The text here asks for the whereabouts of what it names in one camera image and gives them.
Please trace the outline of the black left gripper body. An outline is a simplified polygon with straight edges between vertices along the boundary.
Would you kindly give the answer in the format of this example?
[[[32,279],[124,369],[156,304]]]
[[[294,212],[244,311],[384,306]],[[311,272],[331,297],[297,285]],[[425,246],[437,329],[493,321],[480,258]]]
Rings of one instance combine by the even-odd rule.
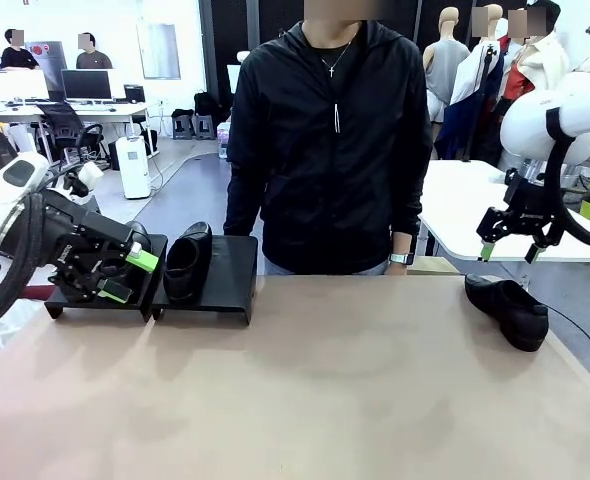
[[[64,274],[94,274],[126,264],[131,229],[58,193],[27,196],[27,265],[54,266]]]

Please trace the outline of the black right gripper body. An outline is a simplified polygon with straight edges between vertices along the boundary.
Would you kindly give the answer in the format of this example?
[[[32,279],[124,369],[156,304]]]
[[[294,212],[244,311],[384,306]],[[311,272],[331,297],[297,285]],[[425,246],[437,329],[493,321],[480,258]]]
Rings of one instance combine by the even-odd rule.
[[[495,244],[507,236],[522,235],[532,237],[536,246],[558,245],[565,231],[556,219],[561,187],[552,187],[544,180],[532,183],[515,168],[507,171],[504,183],[507,208],[487,209],[477,228],[482,241]]]

